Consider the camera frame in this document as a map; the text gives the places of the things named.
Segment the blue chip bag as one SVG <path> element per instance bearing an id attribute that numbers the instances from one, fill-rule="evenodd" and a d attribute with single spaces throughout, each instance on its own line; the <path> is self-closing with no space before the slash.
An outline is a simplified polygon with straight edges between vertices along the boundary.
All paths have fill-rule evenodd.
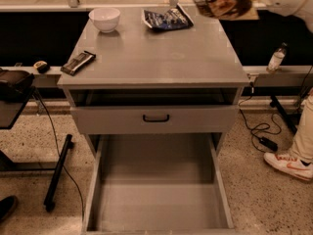
<path id="1" fill-rule="evenodd" d="M 185 29 L 194 25 L 191 17 L 179 3 L 164 14 L 143 10 L 142 20 L 148 28 L 156 31 Z"/>

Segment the grey drawer cabinet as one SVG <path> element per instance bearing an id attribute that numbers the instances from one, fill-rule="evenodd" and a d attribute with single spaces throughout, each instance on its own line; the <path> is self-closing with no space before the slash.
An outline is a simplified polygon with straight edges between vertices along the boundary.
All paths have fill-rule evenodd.
<path id="1" fill-rule="evenodd" d="M 87 24 L 73 52 L 88 51 L 96 59 L 74 76 L 63 74 L 58 82 L 70 107 L 73 90 L 152 95 L 221 90 L 236 95 L 239 101 L 247 77 L 220 22 L 201 16 L 193 7 L 187 12 L 194 27 L 173 31 L 149 29 L 139 7 L 122 8 L 120 23 L 111 33 L 101 33 Z M 229 130 L 202 133 L 219 149 Z M 103 136 L 120 135 L 80 133 L 93 151 Z"/>

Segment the grey upper drawer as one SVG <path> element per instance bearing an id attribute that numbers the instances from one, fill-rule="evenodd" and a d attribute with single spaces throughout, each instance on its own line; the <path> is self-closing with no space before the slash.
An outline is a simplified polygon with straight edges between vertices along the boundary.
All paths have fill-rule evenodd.
<path id="1" fill-rule="evenodd" d="M 238 97 L 217 93 L 152 95 L 73 90 L 71 114 L 84 134 L 225 132 L 238 112 Z"/>

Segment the grey open middle drawer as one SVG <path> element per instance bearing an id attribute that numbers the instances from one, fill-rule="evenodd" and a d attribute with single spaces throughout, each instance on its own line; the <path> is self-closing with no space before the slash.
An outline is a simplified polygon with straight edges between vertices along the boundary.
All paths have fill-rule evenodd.
<path id="1" fill-rule="evenodd" d="M 235 235 L 208 134 L 100 139 L 81 235 Z"/>

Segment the black bag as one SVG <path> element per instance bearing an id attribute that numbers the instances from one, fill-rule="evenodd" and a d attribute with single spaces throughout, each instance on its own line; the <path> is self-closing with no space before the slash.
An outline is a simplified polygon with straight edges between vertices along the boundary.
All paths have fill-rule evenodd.
<path id="1" fill-rule="evenodd" d="M 25 70 L 0 69 L 0 100 L 18 102 L 32 86 L 34 75 Z"/>

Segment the clear plastic bottle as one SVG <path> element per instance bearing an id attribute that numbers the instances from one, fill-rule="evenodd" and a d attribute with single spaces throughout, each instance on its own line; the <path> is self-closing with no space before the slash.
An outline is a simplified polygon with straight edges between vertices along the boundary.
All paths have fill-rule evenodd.
<path id="1" fill-rule="evenodd" d="M 281 65 L 283 59 L 287 54 L 288 45 L 283 42 L 281 46 L 273 53 L 270 62 L 266 68 L 269 73 L 275 72 Z"/>

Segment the black stand leg right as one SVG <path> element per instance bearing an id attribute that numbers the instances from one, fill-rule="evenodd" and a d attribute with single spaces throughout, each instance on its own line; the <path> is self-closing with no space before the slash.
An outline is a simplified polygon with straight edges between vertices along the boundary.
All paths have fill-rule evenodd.
<path id="1" fill-rule="evenodd" d="M 272 108 L 276 108 L 283 118 L 284 122 L 286 123 L 287 127 L 291 131 L 292 134 L 295 134 L 297 132 L 297 127 L 296 125 L 298 124 L 299 121 L 299 116 L 297 114 L 291 114 L 289 115 L 283 106 L 280 104 L 279 100 L 276 98 L 275 95 L 270 96 L 271 102 L 270 106 Z"/>

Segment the black power adapter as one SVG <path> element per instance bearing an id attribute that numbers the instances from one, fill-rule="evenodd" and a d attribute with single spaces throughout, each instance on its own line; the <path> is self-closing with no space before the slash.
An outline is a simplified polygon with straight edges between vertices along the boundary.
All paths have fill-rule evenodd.
<path id="1" fill-rule="evenodd" d="M 263 146 L 267 147 L 268 149 L 270 149 L 273 152 L 277 152 L 278 151 L 278 145 L 274 141 L 271 141 L 270 139 L 268 139 L 266 137 L 261 137 L 259 139 L 259 142 Z"/>

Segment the white bowl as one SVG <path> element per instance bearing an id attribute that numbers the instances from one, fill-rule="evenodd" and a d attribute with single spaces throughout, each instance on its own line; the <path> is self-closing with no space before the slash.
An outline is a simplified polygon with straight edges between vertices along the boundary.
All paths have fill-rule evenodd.
<path id="1" fill-rule="evenodd" d="M 89 13 L 89 19 L 100 32 L 109 33 L 116 29 L 120 18 L 117 8 L 96 8 Z"/>

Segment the beige trouser leg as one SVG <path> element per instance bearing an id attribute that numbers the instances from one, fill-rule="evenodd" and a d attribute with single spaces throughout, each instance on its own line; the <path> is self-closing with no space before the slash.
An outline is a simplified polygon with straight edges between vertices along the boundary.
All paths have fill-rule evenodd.
<path id="1" fill-rule="evenodd" d="M 313 89 L 306 99 L 290 152 L 307 164 L 313 162 Z"/>

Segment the white orange sneaker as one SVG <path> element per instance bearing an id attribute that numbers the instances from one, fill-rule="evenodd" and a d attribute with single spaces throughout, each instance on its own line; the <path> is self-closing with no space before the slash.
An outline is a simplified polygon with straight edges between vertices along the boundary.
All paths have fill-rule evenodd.
<path id="1" fill-rule="evenodd" d="M 312 160 L 312 156 L 305 156 L 292 152 L 264 154 L 264 161 L 274 169 L 306 181 L 313 179 Z"/>

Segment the dark snack bar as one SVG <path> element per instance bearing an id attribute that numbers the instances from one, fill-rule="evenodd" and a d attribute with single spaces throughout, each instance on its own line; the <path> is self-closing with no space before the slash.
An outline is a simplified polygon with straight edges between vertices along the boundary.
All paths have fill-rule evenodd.
<path id="1" fill-rule="evenodd" d="M 95 58 L 95 54 L 84 51 L 63 65 L 61 71 L 69 75 L 76 75 L 84 66 L 92 62 Z"/>

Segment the small tape measure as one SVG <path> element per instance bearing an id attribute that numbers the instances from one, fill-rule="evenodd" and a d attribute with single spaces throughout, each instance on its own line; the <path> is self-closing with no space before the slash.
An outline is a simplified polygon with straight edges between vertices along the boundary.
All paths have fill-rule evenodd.
<path id="1" fill-rule="evenodd" d="M 38 61 L 36 62 L 33 67 L 39 72 L 39 73 L 45 73 L 50 69 L 50 65 L 45 61 Z"/>

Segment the black shoe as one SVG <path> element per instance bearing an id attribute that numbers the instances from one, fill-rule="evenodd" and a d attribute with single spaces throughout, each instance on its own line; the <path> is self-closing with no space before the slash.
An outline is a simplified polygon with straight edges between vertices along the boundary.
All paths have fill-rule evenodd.
<path id="1" fill-rule="evenodd" d="M 18 198 L 15 195 L 8 196 L 0 201 L 0 221 L 7 219 L 16 209 Z"/>

